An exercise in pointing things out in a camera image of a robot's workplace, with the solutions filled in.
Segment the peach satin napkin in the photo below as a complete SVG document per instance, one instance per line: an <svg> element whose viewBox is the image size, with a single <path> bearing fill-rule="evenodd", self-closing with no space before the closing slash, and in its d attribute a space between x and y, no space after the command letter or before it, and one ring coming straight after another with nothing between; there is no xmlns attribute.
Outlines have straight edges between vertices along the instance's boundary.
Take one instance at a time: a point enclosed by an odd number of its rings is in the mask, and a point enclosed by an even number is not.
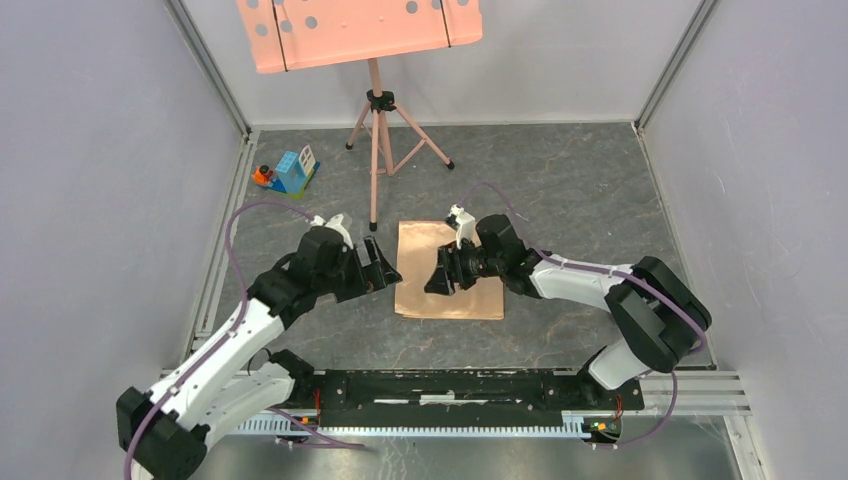
<svg viewBox="0 0 848 480"><path fill-rule="evenodd" d="M398 225L396 269L402 281L395 288L394 311L406 318L435 320L501 320L504 287L497 278L483 278L469 290L452 296L429 294L425 284L436 268L437 249L455 239L455 232L437 221L401 221Z"/></svg>

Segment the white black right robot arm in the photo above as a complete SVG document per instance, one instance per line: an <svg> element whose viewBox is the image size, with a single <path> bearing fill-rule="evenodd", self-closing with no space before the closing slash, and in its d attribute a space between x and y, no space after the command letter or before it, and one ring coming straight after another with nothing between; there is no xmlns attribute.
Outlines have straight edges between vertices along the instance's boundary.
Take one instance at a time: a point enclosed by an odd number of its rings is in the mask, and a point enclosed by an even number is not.
<svg viewBox="0 0 848 480"><path fill-rule="evenodd" d="M620 340L591 357L577 382L580 400L591 408L606 406L619 387L644 373L672 372L706 346L708 309L656 257L632 265L566 259L527 246L506 215L476 220L458 206L445 222L455 239L438 248L426 293L451 296L480 279L498 278L520 296L576 302L611 315Z"/></svg>

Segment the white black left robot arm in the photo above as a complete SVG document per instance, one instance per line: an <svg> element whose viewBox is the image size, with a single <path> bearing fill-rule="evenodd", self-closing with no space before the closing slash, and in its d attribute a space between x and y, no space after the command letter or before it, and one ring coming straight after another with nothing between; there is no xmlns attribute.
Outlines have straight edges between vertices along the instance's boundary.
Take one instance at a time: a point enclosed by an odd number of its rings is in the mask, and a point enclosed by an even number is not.
<svg viewBox="0 0 848 480"><path fill-rule="evenodd" d="M292 353L270 357L246 379L234 377L320 297L344 302L401 282L375 238L363 242L366 262L343 228L311 227L295 252L256 277L199 350L147 390L130 387L121 394L116 413L125 477L139 464L157 479L187 479L223 436L254 415L283 402L306 405L314 381Z"/></svg>

